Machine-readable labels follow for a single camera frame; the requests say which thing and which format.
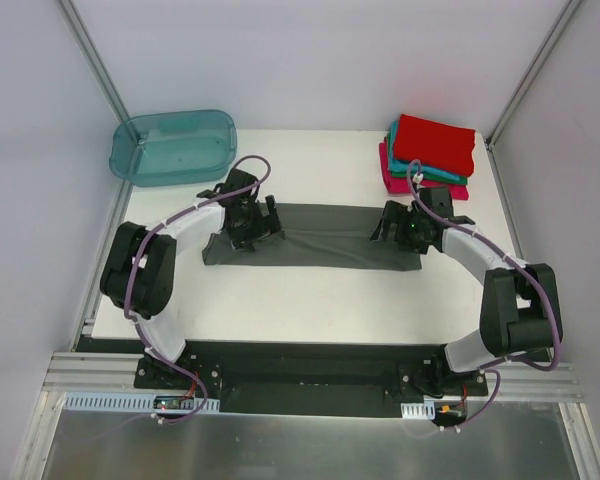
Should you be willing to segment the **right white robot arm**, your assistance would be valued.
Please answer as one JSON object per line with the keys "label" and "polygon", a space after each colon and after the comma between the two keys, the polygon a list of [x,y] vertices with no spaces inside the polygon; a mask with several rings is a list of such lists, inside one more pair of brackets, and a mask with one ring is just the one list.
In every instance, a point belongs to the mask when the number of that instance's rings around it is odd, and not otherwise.
{"label": "right white robot arm", "polygon": [[371,235],[374,242],[392,241],[410,253],[424,255],[433,247],[463,266],[483,287],[477,330],[443,347],[443,362],[430,369],[432,387],[453,394],[466,373],[507,359],[548,371],[533,352],[559,351],[563,339],[554,270],[505,253],[479,232],[474,220],[454,212],[445,187],[416,191],[409,205],[385,203]]}

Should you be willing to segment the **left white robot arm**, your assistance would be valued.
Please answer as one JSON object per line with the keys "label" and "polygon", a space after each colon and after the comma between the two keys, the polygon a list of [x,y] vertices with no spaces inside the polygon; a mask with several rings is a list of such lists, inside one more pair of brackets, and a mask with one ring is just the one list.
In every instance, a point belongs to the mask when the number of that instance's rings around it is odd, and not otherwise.
{"label": "left white robot arm", "polygon": [[234,169],[197,203],[155,226],[127,221],[116,230],[99,289],[134,324],[145,351],[160,360],[156,375],[168,388],[184,387],[192,369],[181,358],[186,340],[170,307],[177,257],[220,234],[238,251],[253,251],[257,241],[281,234],[275,197],[258,199],[261,184]]}

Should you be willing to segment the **grey t shirt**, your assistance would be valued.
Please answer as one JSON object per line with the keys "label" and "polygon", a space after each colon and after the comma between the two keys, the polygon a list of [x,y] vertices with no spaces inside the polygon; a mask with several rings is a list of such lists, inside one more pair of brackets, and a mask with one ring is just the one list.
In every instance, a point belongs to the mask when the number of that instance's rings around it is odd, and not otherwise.
{"label": "grey t shirt", "polygon": [[417,271],[417,253],[373,241],[383,209],[319,204],[279,204],[283,231],[237,250],[223,232],[202,251],[207,266],[330,267],[396,272]]}

